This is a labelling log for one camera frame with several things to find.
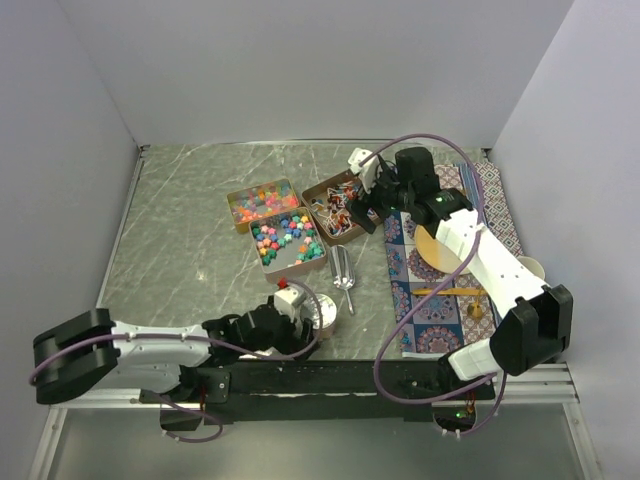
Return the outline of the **silver metal scoop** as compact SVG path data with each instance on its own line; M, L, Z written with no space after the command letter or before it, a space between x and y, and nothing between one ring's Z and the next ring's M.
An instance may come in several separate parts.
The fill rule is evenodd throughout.
M343 245L334 245L329 250L330 268L333 276L333 284L344 292L348 310L355 314L350 290L355 285L355 268L348 250Z

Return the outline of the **clear glass jar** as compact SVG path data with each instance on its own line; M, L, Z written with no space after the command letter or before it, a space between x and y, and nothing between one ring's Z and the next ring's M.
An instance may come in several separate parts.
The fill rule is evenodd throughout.
M316 322L315 326L321 326L320 335L323 339L330 338L336 327L336 319L335 318L324 318L322 323Z

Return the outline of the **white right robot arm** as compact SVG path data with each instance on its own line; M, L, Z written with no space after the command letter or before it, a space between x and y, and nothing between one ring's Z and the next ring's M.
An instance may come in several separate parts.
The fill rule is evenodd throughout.
M408 214L465 265L499 313L501 322L491 337L441 360L437 382L445 396L460 398L473 380L500 370L518 376L568 348L573 312L569 290L551 287L531 273L481 222L460 190L442 187L426 148L397 152L393 165L357 148L348 165L362 184L347 203L358 225L372 233L371 212L381 219L394 211Z

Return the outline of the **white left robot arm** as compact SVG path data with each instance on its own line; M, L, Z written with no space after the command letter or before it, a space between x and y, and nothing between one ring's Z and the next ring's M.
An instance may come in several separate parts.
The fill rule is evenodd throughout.
M307 358L319 341L311 319L261 304L188 327L143 327L112 320L103 308L38 335L29 383L42 405L100 389L140 389L179 402L198 392L197 368L230 365L244 355Z

